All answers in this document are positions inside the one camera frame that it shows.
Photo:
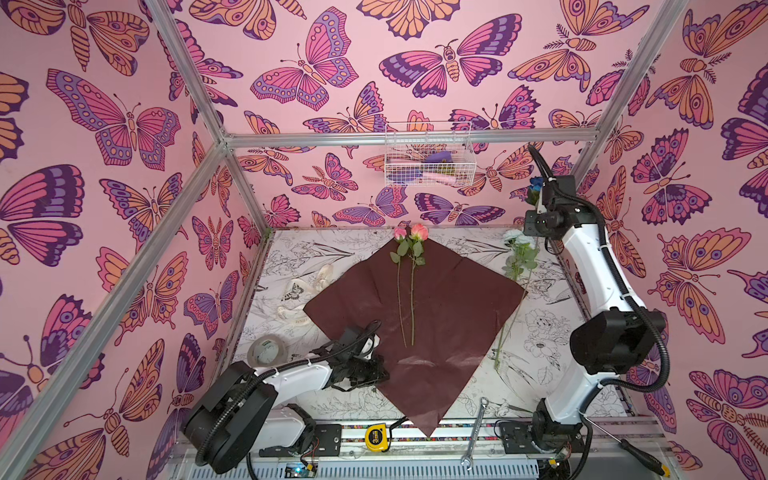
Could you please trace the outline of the dark red wrapping paper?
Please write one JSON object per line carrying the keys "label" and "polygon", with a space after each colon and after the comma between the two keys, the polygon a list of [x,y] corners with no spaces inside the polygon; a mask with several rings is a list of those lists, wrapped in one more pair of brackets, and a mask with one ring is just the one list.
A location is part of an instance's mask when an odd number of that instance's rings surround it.
{"label": "dark red wrapping paper", "polygon": [[415,345],[410,345],[411,260],[404,259],[401,293],[406,344],[397,313],[396,265],[389,241],[322,290],[305,306],[330,339],[379,320],[390,374],[379,391],[425,435],[431,435],[458,399],[526,292],[515,281],[429,240],[415,273]]}

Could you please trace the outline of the coral pink fake rose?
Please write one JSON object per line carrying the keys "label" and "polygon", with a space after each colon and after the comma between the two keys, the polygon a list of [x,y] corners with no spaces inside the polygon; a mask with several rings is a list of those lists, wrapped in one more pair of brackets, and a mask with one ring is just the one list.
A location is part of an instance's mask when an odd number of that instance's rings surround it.
{"label": "coral pink fake rose", "polygon": [[415,273],[418,266],[425,264],[424,242],[428,239],[429,230],[421,223],[417,223],[410,228],[409,245],[411,258],[410,274],[410,345],[415,345],[416,337],[416,315],[415,315]]}

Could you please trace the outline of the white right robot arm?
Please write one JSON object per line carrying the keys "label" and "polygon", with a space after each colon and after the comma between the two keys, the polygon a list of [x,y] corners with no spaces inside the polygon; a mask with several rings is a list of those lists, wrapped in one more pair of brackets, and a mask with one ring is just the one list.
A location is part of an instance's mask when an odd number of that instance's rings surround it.
{"label": "white right robot arm", "polygon": [[580,434],[587,409],[603,388],[654,393],[666,386],[671,370],[662,337],[665,317],[648,310],[631,288],[604,216],[572,183],[570,176],[544,175],[537,206],[524,224],[526,235],[561,243],[581,276],[588,310],[587,320],[570,335],[571,366],[532,416],[532,442],[543,451]]}

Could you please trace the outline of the small pink fake rose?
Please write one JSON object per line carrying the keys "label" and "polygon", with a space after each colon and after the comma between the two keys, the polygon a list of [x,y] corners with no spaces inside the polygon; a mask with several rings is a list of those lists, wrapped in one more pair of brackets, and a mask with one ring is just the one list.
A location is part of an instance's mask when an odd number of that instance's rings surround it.
{"label": "small pink fake rose", "polygon": [[399,225],[394,229],[393,238],[397,243],[397,248],[394,252],[390,253],[390,259],[396,265],[396,277],[395,277],[395,289],[397,298],[397,313],[400,326],[400,332],[402,335],[403,344],[406,344],[403,305],[402,305],[402,293],[401,293],[401,272],[403,258],[409,253],[410,250],[410,238],[406,225]]}

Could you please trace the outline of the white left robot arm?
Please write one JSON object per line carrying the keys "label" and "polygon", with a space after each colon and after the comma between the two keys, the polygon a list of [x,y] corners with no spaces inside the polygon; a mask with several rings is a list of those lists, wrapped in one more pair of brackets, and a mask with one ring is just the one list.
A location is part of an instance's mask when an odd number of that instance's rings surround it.
{"label": "white left robot arm", "polygon": [[182,423],[182,434],[196,449],[195,464],[223,474],[253,453],[309,454],[320,444],[317,421],[295,399],[387,381],[383,357],[376,352],[380,327],[379,320],[350,326],[340,339],[278,366],[232,363]]}

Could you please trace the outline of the blue fake rose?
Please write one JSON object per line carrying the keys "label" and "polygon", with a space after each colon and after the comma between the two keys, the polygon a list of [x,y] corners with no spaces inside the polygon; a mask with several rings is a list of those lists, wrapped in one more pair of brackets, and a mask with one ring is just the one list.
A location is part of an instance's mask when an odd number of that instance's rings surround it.
{"label": "blue fake rose", "polygon": [[536,207],[540,201],[540,195],[544,186],[543,177],[532,177],[529,179],[529,186],[526,194],[526,202]]}

